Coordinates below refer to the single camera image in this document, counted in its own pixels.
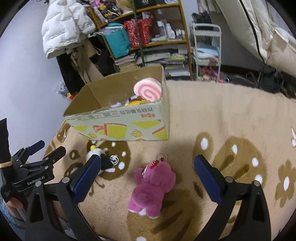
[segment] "white puffer jacket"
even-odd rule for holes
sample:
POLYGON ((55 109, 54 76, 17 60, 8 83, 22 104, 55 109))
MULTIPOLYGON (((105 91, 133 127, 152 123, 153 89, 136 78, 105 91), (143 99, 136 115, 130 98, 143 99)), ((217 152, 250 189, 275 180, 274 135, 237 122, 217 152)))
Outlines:
POLYGON ((96 29, 87 6, 76 0, 49 0, 42 24, 43 50, 47 58, 71 52, 96 29))

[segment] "red gift bag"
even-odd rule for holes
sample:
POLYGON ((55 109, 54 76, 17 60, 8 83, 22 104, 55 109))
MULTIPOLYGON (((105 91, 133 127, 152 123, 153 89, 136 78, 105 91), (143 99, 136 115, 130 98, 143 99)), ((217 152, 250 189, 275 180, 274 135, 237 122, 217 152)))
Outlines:
MULTIPOLYGON (((147 45, 151 41, 151 30, 153 25, 153 19, 138 19, 140 36, 142 45, 147 45)), ((128 32, 128 38, 133 48, 139 47, 139 40, 136 29, 136 21, 134 19, 125 21, 123 23, 124 28, 128 32)))

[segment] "wall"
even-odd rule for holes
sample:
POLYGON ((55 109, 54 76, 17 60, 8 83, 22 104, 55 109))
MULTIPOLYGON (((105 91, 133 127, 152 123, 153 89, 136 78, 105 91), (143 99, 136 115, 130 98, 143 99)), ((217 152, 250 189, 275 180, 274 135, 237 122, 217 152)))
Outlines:
MULTIPOLYGON (((10 152, 39 140, 48 146, 69 100, 54 92, 62 80, 55 58, 43 52, 44 1, 29 1, 0 38, 0 119, 7 118, 10 152)), ((39 161, 45 149, 31 157, 39 161)))
MULTIPOLYGON (((187 27, 193 21, 191 14, 199 13, 197 0, 181 0, 187 27)), ((221 27, 222 31, 222 64, 238 66, 247 69, 260 70, 262 62, 242 46, 232 35, 222 14, 211 13, 213 24, 221 27)))

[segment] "open cardboard box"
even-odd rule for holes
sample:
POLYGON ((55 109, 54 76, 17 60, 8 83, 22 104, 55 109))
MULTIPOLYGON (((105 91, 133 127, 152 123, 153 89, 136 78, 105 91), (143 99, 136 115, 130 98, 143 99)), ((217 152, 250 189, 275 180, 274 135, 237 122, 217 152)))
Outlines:
POLYGON ((116 73, 87 84, 63 116, 87 140, 167 140, 169 100, 163 67, 116 73), (145 77, 155 78, 162 85, 157 102, 110 108, 133 96, 133 86, 145 77))

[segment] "beige blanket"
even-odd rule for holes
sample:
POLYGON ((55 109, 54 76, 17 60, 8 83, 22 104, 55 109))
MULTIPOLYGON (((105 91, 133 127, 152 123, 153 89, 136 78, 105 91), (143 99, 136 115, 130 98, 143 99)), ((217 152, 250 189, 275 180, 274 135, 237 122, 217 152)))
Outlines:
MULTIPOLYGON (((262 183, 274 238, 296 208, 296 101, 231 84, 167 84, 169 140, 92 143, 64 123, 46 151, 60 145, 67 149, 54 165, 53 182, 81 166, 91 145, 108 148, 119 164, 96 178, 79 205, 95 231, 114 241, 191 241, 216 208, 193 169, 193 157, 203 154, 224 176, 262 183), (160 218, 151 220, 130 213, 127 204, 135 187, 133 171, 162 152, 177 182, 165 195, 160 218)), ((236 205, 223 235, 231 230, 238 209, 236 205)))

